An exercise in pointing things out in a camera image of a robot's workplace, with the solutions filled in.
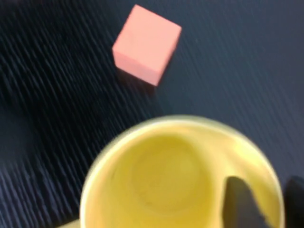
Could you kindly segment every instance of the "pink cube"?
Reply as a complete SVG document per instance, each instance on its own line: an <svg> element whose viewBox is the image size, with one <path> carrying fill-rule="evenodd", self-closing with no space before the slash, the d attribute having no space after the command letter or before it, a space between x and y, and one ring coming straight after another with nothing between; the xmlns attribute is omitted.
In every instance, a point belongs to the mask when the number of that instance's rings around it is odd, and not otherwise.
<svg viewBox="0 0 304 228"><path fill-rule="evenodd" d="M180 34L179 25L135 5L113 45L115 64L157 86Z"/></svg>

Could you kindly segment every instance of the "cup rim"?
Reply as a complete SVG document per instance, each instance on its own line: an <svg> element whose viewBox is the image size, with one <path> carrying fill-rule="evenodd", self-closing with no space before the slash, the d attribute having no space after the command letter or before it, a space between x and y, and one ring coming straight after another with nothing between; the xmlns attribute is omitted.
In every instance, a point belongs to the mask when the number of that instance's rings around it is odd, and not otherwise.
<svg viewBox="0 0 304 228"><path fill-rule="evenodd" d="M281 217L280 217L279 227L284 228L285 210L284 210L283 193L277 174L274 168L272 167L270 161L268 160L268 158L251 140L249 140L245 135L243 135L238 130L224 123L212 119L208 119L200 116L192 116L192 115L170 115L164 117L156 117L141 122L127 129L126 131L122 132L117 137L115 137L109 144L107 144L94 160L85 178L83 190L81 193L81 199L80 199L80 212L79 212L80 227L86 228L86 220L85 220L86 201L88 199L91 186L94 180L96 179L96 177L98 176L100 170L106 167L105 164L107 163L107 161L109 159L112 159L114 156L116 157L120 156L120 153L117 152L119 151L118 148L120 148L122 145L125 145L132 139L135 139L138 135L143 134L143 132L150 131L151 129L157 129L160 125L167 125L167 124L171 125L172 123L189 123L189 122L199 124L202 128L214 130L224 135L228 135L229 137L234 138L236 140L241 140L242 142L246 143L248 146L252 147L259 154L261 159L264 160L270 176L274 180L275 189L278 194L278 200L280 204Z"/></svg>

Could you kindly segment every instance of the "yellow cup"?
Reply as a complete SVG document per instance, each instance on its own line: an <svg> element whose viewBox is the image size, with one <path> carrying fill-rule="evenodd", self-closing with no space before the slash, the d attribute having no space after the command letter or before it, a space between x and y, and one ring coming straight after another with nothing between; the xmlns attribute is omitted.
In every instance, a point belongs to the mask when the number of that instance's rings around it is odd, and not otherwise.
<svg viewBox="0 0 304 228"><path fill-rule="evenodd" d="M64 228L222 228L225 179L243 178L273 228L283 197L267 158L246 137L202 117L141 123L97 157L84 184L80 221Z"/></svg>

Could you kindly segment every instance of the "black object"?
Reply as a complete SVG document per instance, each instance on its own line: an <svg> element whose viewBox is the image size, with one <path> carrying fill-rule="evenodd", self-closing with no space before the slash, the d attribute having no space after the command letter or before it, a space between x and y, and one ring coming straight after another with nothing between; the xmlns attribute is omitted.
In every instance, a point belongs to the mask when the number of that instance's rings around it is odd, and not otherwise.
<svg viewBox="0 0 304 228"><path fill-rule="evenodd" d="M285 214L288 228L304 227L304 179L293 176L284 191Z"/></svg>
<svg viewBox="0 0 304 228"><path fill-rule="evenodd" d="M222 216L224 228L270 228L249 186L238 177L227 178Z"/></svg>

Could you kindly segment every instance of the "dark blue surface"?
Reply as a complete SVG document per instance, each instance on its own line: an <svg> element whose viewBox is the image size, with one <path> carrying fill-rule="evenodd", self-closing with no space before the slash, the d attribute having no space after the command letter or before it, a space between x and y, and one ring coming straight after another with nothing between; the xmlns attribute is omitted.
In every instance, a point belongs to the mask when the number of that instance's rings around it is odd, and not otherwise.
<svg viewBox="0 0 304 228"><path fill-rule="evenodd" d="M154 90L113 63L135 3L183 27ZM99 151L155 116L222 121L265 152L283 185L304 176L303 0L2 0L0 12L1 228L77 218Z"/></svg>

